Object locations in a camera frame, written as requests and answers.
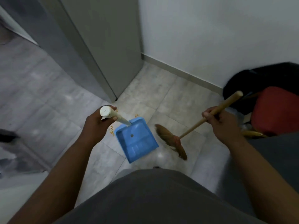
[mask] person's left arm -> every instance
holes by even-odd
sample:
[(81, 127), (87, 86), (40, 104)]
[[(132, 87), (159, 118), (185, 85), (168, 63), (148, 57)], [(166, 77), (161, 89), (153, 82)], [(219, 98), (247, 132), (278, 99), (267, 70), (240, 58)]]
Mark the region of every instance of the person's left arm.
[(117, 120), (101, 118), (100, 109), (87, 117), (77, 141), (8, 224), (52, 223), (74, 208), (92, 148)]

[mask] broom handle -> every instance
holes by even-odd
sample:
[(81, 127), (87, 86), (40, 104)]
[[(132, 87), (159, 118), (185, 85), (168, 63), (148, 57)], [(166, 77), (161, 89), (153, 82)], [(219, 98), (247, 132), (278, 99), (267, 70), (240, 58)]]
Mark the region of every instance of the broom handle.
[[(219, 106), (217, 106), (215, 109), (213, 109), (210, 113), (212, 115), (218, 114), (222, 110), (226, 109), (228, 106), (239, 100), (243, 96), (243, 93), (241, 91), (235, 92), (233, 95), (231, 95), (229, 98), (227, 98), (225, 101), (222, 102)], [(197, 127), (199, 127), (201, 124), (205, 123), (207, 121), (206, 118), (202, 118), (195, 124), (193, 127), (191, 127), (189, 130), (187, 130), (185, 133), (183, 133), (180, 136), (180, 139), (185, 137), (187, 134), (191, 133), (193, 130), (195, 130)]]

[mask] hand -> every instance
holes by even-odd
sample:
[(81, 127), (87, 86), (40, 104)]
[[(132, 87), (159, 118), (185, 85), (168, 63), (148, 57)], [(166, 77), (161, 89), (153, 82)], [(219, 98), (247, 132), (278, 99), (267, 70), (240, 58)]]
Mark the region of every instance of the hand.
[[(116, 110), (116, 107), (111, 105), (109, 106), (113, 110)], [(84, 127), (79, 138), (77, 139), (77, 142), (88, 144), (94, 147), (103, 139), (108, 127), (117, 120), (116, 116), (102, 119), (102, 116), (100, 115), (100, 109), (101, 107), (86, 118)]]
[(212, 125), (215, 136), (226, 146), (239, 139), (244, 139), (236, 117), (224, 110), (214, 117), (210, 114), (214, 108), (216, 107), (208, 108), (202, 113), (202, 116)]

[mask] person's left hand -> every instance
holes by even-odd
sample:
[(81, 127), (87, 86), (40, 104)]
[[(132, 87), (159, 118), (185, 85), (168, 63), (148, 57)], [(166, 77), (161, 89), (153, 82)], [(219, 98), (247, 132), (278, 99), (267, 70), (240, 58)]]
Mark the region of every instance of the person's left hand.
[[(116, 110), (116, 107), (111, 105), (109, 106), (113, 110)], [(116, 116), (102, 119), (102, 116), (100, 115), (100, 109), (101, 107), (86, 118), (84, 127), (79, 138), (77, 139), (77, 142), (88, 144), (94, 147), (103, 139), (108, 127), (117, 120)]]

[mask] gray shirt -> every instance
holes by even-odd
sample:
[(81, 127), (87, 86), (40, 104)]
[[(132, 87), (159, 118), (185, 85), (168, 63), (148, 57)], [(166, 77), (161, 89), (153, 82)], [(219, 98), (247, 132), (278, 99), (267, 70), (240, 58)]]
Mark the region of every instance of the gray shirt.
[(55, 223), (264, 223), (186, 175), (137, 170), (117, 179)]

